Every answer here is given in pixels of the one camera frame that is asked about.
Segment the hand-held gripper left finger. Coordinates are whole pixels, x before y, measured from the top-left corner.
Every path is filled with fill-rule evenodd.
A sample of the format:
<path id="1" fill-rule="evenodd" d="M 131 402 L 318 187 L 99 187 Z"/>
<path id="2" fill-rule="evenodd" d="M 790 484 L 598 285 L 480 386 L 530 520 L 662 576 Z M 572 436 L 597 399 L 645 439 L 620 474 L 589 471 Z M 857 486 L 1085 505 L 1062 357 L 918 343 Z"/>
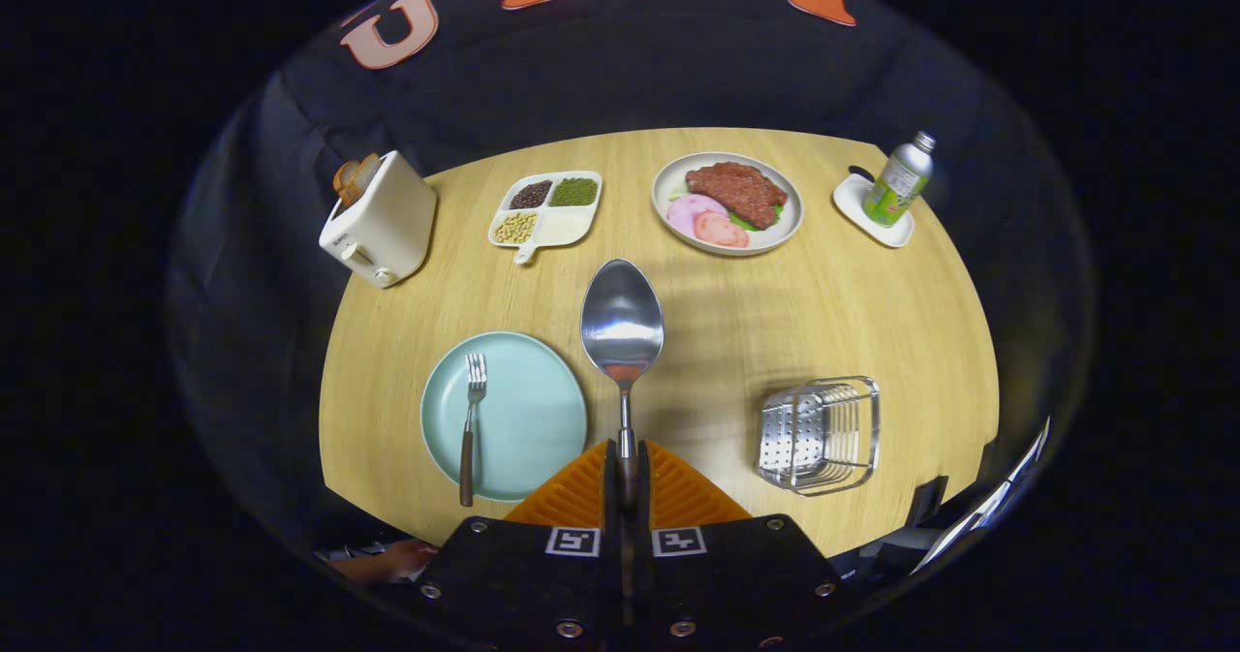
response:
<path id="1" fill-rule="evenodd" d="M 466 651 L 615 651 L 624 611 L 616 447 L 591 487 L 601 524 L 548 527 L 474 516 L 418 578 L 412 615 Z"/>

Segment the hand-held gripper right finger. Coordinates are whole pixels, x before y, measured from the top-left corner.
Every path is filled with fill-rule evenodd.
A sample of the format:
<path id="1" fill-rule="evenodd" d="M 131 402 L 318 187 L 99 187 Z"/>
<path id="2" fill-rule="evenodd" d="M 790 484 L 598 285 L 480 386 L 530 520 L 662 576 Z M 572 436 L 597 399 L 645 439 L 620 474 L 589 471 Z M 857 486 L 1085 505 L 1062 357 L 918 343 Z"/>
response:
<path id="1" fill-rule="evenodd" d="M 846 617 L 846 588 L 787 514 L 653 524 L 653 445 L 639 445 L 627 651 L 791 651 Z"/>

